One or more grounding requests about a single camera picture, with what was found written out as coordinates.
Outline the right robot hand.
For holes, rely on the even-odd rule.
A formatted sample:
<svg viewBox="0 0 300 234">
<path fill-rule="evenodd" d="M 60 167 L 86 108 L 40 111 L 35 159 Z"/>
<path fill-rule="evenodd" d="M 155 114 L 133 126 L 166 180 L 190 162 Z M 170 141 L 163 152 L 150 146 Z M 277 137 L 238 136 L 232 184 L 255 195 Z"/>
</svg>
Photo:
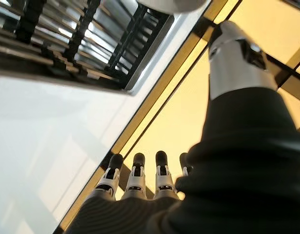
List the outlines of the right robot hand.
<svg viewBox="0 0 300 234">
<path fill-rule="evenodd" d="M 121 200 L 123 158 L 112 156 L 68 234 L 300 234 L 300 132 L 265 53 L 235 23 L 209 40 L 209 99 L 201 141 L 180 155 L 173 182 L 156 153 L 153 199 L 145 156 L 134 156 Z"/>
</svg>

